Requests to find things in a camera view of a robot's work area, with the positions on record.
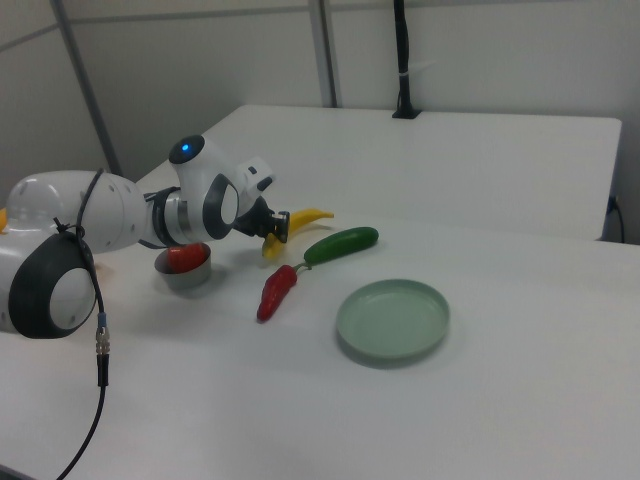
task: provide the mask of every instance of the light green plate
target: light green plate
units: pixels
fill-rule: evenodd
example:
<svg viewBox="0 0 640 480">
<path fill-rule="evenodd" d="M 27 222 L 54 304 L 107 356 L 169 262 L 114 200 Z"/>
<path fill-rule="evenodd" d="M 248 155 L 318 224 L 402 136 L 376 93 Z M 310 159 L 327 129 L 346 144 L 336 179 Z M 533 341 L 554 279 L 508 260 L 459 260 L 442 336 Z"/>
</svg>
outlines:
<svg viewBox="0 0 640 480">
<path fill-rule="evenodd" d="M 337 326 L 343 346 L 359 358 L 419 358 L 447 333 L 449 304 L 424 283 L 383 280 L 352 293 L 338 311 Z"/>
</svg>

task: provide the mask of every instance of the white table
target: white table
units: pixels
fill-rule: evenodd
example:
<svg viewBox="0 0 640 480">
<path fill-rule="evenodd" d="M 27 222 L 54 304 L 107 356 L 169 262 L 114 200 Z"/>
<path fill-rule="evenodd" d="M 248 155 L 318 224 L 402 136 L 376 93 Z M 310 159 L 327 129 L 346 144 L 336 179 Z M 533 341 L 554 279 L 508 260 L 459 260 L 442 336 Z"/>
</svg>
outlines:
<svg viewBox="0 0 640 480">
<path fill-rule="evenodd" d="M 245 106 L 210 134 L 276 171 L 275 202 L 595 240 L 620 121 Z"/>
<path fill-rule="evenodd" d="M 287 175 L 268 199 L 307 206 L 287 197 Z M 171 179 L 163 166 L 141 184 Z M 275 267 L 257 239 L 212 243 L 211 280 L 180 295 L 156 277 L 157 252 L 99 256 L 111 385 L 69 478 L 637 476 L 637 247 L 348 209 L 356 204 L 296 236 L 282 261 L 329 228 L 372 225 L 379 244 L 301 274 L 266 325 L 255 311 Z M 353 363 L 335 341 L 337 309 L 393 277 L 443 293 L 449 335 L 406 368 Z M 89 323 L 57 342 L 0 336 L 0 464 L 52 478 L 75 453 L 98 395 L 93 333 Z"/>
</svg>

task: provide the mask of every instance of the toy cucumber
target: toy cucumber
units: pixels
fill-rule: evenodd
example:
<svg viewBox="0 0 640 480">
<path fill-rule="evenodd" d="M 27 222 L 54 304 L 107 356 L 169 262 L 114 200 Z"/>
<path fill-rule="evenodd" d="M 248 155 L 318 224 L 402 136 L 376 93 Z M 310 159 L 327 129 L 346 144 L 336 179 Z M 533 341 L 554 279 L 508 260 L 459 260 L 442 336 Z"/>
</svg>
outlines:
<svg viewBox="0 0 640 480">
<path fill-rule="evenodd" d="M 330 260 L 359 252 L 375 245 L 378 231 L 372 227 L 356 227 L 329 235 L 304 252 L 304 260 L 318 265 Z"/>
</svg>

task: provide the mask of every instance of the black pole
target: black pole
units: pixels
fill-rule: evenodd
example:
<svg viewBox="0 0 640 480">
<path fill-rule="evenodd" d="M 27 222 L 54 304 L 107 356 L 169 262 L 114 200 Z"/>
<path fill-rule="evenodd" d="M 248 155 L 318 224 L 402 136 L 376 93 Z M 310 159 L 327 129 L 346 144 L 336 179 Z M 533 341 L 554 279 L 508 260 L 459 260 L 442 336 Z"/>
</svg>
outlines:
<svg viewBox="0 0 640 480">
<path fill-rule="evenodd" d="M 393 118 L 414 119 L 420 113 L 411 106 L 409 89 L 409 31 L 404 17 L 404 0 L 393 0 L 393 11 L 396 20 L 396 46 L 398 48 L 398 77 L 400 79 L 400 94 L 398 95 L 398 110 Z"/>
</svg>

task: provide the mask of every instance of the toy tomato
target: toy tomato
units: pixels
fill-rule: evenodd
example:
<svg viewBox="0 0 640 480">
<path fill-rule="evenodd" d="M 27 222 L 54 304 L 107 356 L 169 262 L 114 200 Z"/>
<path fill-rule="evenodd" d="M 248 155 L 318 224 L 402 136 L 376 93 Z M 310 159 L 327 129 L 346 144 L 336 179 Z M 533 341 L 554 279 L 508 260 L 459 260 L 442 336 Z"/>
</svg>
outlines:
<svg viewBox="0 0 640 480">
<path fill-rule="evenodd" d="M 184 247 L 169 247 L 167 263 L 173 273 L 186 273 L 198 268 L 207 259 L 207 251 L 202 243 L 193 243 Z"/>
</svg>

